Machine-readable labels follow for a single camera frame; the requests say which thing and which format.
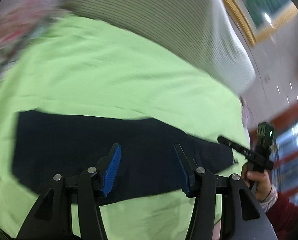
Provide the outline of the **person's right hand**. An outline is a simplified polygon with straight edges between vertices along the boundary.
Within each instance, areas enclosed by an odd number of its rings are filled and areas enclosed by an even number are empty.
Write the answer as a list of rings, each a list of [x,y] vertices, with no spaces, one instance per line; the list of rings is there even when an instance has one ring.
[[[263,202],[269,196],[272,184],[267,170],[264,170],[262,173],[251,171],[248,169],[248,164],[245,163],[242,167],[241,177],[247,186],[250,186],[251,181],[257,182],[257,189],[254,195],[259,202]]]

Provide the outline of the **red sleeved right forearm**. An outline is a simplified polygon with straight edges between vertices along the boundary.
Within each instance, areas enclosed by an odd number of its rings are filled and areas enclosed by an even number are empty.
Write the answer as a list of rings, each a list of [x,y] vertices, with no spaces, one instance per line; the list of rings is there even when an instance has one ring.
[[[298,206],[272,186],[270,194],[260,203],[277,239],[298,240]]]

